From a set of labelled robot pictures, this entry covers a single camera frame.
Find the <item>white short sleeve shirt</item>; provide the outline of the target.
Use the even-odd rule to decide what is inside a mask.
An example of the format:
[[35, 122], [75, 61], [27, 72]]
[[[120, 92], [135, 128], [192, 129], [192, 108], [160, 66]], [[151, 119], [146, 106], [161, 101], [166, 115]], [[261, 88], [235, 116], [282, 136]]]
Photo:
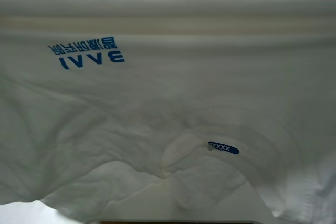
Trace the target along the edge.
[[335, 223], [335, 0], [1, 0], [1, 204], [89, 221], [162, 181]]

